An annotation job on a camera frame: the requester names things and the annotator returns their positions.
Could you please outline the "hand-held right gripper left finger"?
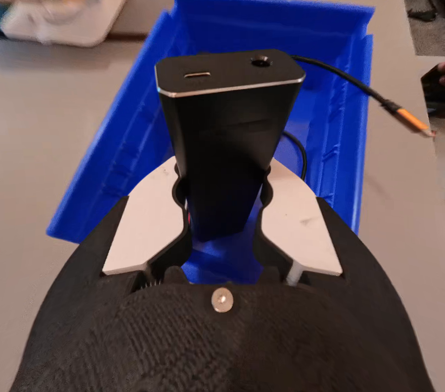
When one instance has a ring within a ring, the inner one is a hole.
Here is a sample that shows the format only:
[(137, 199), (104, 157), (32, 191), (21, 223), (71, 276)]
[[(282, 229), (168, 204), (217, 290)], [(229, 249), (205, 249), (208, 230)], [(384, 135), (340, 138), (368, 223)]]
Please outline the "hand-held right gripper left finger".
[(145, 176), (129, 193), (102, 272), (128, 273), (146, 268), (189, 225), (184, 181), (171, 157)]

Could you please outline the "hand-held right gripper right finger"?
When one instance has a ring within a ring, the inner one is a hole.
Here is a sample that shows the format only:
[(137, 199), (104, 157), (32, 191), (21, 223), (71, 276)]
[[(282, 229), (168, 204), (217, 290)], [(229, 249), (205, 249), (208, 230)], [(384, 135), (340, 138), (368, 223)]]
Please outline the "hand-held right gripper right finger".
[(275, 267), (288, 285), (296, 285), (304, 272), (342, 275), (317, 197), (299, 176), (274, 158), (260, 200), (252, 247), (263, 267)]

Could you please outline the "blue plastic bin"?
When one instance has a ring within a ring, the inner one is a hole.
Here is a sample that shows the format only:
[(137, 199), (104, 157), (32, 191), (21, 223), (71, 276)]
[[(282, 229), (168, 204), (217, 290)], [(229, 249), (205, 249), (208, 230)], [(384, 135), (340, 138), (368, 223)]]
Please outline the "blue plastic bin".
[[(276, 49), (325, 62), (369, 84), (368, 25), (374, 11), (313, 0), (174, 0), (144, 42), (47, 234), (86, 245), (93, 232), (110, 232), (106, 259), (131, 190), (175, 157), (155, 80), (157, 62), (173, 56)], [(304, 272), (300, 280), (337, 280), (347, 274), (341, 241), (357, 238), (368, 98), (325, 69), (297, 63), (306, 77), (273, 158), (314, 192), (343, 269), (339, 277)], [(179, 266), (193, 284), (255, 283), (266, 268), (252, 247), (261, 189), (241, 232), (198, 241), (188, 211), (185, 235), (146, 268), (155, 279), (164, 278), (169, 266)], [(104, 263), (99, 263), (100, 272)]]

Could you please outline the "black usb hub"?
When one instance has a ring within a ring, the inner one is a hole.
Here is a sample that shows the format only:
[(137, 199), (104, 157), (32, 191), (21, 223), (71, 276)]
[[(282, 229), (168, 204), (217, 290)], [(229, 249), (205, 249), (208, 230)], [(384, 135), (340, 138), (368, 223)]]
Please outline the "black usb hub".
[(173, 56), (155, 65), (198, 241), (244, 229), (305, 77), (276, 49)]

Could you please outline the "black usb cable grey plug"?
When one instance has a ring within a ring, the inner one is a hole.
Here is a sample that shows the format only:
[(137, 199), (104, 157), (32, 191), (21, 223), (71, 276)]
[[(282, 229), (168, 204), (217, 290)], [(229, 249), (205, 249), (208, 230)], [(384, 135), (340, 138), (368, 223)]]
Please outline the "black usb cable grey plug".
[(335, 74), (336, 76), (342, 78), (343, 80), (352, 84), (356, 88), (360, 89), (365, 95), (371, 97), (376, 102), (378, 102), (384, 110), (386, 110), (392, 117), (396, 118), (398, 122), (402, 123), (405, 127), (409, 128), (410, 131), (416, 134), (420, 134), (427, 138), (435, 138), (435, 133), (431, 130), (428, 124), (421, 121), (419, 118), (415, 117), (414, 114), (412, 114), (399, 104), (383, 97), (380, 93), (376, 92), (374, 89), (364, 84), (360, 80), (354, 78), (352, 75), (342, 71), (337, 67), (334, 67), (332, 65), (329, 65), (325, 62), (313, 58), (307, 58), (298, 55), (291, 55), (291, 57), (295, 61), (306, 63), (309, 65), (314, 65), (316, 67), (325, 69), (326, 71)]

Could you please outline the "black phone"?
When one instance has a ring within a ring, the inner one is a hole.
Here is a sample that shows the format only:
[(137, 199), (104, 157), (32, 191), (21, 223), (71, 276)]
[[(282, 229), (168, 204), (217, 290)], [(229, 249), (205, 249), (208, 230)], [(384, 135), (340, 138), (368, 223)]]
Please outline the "black phone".
[(438, 80), (440, 74), (437, 65), (425, 73), (421, 78), (427, 113), (430, 118), (445, 118), (445, 87)]

